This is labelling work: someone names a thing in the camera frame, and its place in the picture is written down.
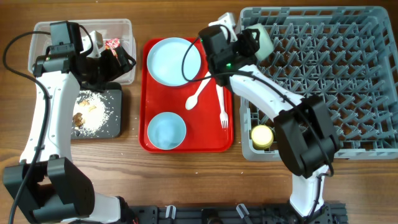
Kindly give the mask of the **mint green bowl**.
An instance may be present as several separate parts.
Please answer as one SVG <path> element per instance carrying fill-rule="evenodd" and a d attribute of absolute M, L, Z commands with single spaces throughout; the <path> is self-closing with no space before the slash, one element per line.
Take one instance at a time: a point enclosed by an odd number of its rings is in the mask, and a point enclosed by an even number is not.
<path fill-rule="evenodd" d="M 247 29 L 259 29 L 261 31 L 259 42 L 257 42 L 259 49 L 254 54 L 258 61 L 261 62 L 273 53 L 274 44 L 271 41 L 268 31 L 262 24 L 248 26 Z"/>

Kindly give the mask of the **light blue bowl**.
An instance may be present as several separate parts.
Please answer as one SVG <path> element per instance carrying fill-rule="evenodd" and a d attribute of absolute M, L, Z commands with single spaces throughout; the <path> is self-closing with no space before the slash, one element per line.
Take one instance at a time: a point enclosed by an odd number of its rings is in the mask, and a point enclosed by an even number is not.
<path fill-rule="evenodd" d="M 176 113 L 163 112 L 155 115 L 147 127 L 147 137 L 157 149 L 169 151 L 184 142 L 187 135 L 185 121 Z"/>

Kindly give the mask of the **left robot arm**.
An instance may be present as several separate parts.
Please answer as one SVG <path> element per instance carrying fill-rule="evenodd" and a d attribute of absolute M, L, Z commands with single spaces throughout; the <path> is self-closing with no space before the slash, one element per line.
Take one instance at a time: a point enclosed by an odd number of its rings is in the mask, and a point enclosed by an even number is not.
<path fill-rule="evenodd" d="M 30 223 L 137 223 L 121 197 L 95 192 L 91 180 L 72 162 L 73 108 L 82 87 L 103 89 L 134 66 L 122 47 L 100 57 L 71 44 L 53 46 L 34 65 L 37 98 L 29 140 L 3 183 Z"/>

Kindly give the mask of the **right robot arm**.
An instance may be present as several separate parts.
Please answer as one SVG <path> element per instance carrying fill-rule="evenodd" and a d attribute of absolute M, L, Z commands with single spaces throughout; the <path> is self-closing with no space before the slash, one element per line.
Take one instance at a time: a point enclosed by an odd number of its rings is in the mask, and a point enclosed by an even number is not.
<path fill-rule="evenodd" d="M 260 109 L 274 125 L 279 155 L 293 174 L 290 206 L 302 223 L 310 223 L 323 208 L 323 181 L 332 177 L 332 162 L 340 144 L 324 100 L 282 88 L 257 67 L 274 51 L 265 27 L 256 24 L 235 34 L 226 25 L 198 33 L 208 70 L 225 86 Z"/>

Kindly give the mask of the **yellow plastic cup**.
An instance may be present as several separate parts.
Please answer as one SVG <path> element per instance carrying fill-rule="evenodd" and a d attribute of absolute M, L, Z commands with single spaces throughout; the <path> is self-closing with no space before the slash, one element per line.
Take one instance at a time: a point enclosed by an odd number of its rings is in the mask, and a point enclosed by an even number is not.
<path fill-rule="evenodd" d="M 267 150 L 274 142 L 274 134 L 270 127 L 258 125 L 251 130 L 251 140 L 254 149 Z"/>

